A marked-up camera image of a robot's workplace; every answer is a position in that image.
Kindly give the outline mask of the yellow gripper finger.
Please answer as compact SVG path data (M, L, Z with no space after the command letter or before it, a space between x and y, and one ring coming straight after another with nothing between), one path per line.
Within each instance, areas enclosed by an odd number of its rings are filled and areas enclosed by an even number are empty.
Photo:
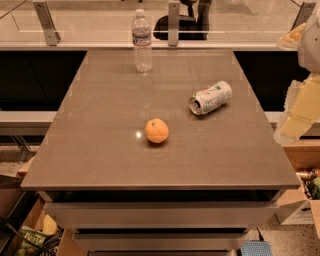
M297 51L301 42L305 23L298 25L284 36L282 36L276 43L276 46L284 50Z
M284 112L273 134L286 145L298 140L320 119L320 74L311 73L303 82L293 80L287 90Z

